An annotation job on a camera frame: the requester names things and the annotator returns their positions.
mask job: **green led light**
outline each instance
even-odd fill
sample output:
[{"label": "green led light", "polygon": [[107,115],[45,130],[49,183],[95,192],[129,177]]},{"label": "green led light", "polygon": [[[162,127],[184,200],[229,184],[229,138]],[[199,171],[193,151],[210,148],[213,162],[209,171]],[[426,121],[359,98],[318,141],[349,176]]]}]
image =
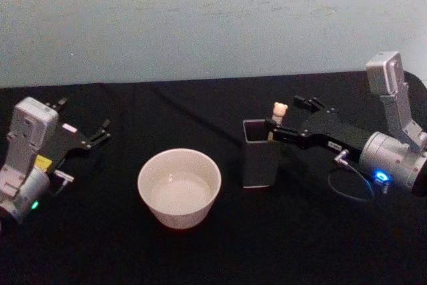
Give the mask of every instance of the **green led light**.
[{"label": "green led light", "polygon": [[35,210],[38,206],[39,206],[39,202],[36,200],[35,202],[33,202],[31,209]]}]

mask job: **gray robot arm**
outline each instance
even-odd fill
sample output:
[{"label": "gray robot arm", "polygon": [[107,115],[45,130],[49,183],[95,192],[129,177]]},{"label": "gray robot arm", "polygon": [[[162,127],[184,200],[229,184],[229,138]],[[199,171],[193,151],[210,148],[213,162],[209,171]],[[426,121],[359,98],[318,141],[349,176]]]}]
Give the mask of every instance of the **gray robot arm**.
[{"label": "gray robot arm", "polygon": [[427,134],[412,119],[402,60],[397,51],[377,54],[366,65],[369,86],[379,95],[386,112],[388,131],[415,153],[425,148]]},{"label": "gray robot arm", "polygon": [[0,198],[14,198],[33,169],[37,152],[55,131],[58,113],[27,97],[15,106],[6,162],[0,170]]}]

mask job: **black tablecloth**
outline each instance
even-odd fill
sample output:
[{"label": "black tablecloth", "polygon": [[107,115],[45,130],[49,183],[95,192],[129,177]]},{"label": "black tablecloth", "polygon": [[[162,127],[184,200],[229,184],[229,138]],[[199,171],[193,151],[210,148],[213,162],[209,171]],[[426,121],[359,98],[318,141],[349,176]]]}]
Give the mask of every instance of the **black tablecloth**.
[{"label": "black tablecloth", "polygon": [[[413,118],[427,127],[427,91],[407,74]],[[332,152],[286,147],[276,184],[241,185],[242,120],[275,101],[316,95],[342,119],[387,133],[365,72],[162,83],[0,89],[0,137],[30,95],[69,98],[61,120],[90,134],[108,117],[111,139],[64,163],[75,176],[0,239],[0,284],[422,284],[427,279],[425,199],[397,189],[359,204],[334,194]],[[297,127],[307,113],[290,107]],[[137,175],[169,148],[217,162],[222,187],[188,231],[163,227],[140,201]],[[4,162],[6,139],[0,142]]]}]

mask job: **blue led light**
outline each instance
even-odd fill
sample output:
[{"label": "blue led light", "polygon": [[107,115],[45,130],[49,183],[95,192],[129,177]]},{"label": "blue led light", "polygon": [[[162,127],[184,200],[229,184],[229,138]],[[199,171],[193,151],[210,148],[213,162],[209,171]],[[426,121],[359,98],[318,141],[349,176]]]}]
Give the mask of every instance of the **blue led light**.
[{"label": "blue led light", "polygon": [[380,170],[375,172],[375,178],[377,180],[380,180],[381,182],[386,182],[386,181],[390,180],[390,176],[384,172],[381,172]]}]

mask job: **light blue wall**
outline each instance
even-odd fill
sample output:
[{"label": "light blue wall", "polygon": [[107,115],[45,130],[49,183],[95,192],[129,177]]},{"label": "light blue wall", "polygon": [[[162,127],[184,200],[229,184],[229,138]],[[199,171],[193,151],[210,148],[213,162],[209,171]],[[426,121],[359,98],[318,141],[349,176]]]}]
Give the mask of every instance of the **light blue wall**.
[{"label": "light blue wall", "polygon": [[0,87],[364,69],[427,79],[427,0],[0,0]]}]

